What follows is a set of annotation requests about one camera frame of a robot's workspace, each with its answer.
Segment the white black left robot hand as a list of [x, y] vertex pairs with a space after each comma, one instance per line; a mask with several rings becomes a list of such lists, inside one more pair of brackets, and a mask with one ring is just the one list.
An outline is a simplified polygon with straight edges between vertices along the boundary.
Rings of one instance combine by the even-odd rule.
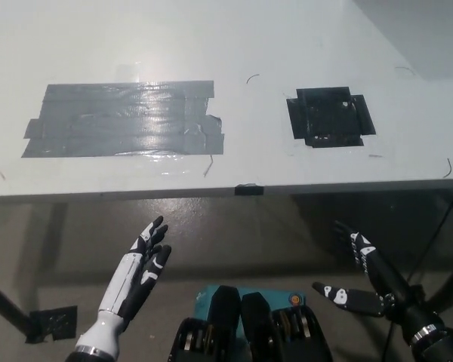
[[167, 230], [159, 216], [138, 235], [109, 282], [96, 321], [79, 337], [68, 361], [118, 360], [119, 337], [151, 294], [171, 254], [171, 247], [162, 243]]

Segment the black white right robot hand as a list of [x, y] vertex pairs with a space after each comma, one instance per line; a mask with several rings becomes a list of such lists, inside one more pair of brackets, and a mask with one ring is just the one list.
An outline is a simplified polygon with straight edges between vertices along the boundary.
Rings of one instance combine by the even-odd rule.
[[321, 282], [313, 289], [326, 299], [354, 314], [375, 318], [385, 317], [402, 328], [403, 339], [411, 347], [434, 343], [446, 337], [441, 318], [429, 310], [416, 296], [381, 250], [359, 230], [342, 222], [334, 223], [337, 242], [353, 255], [355, 263], [368, 277], [373, 291], [335, 287]]

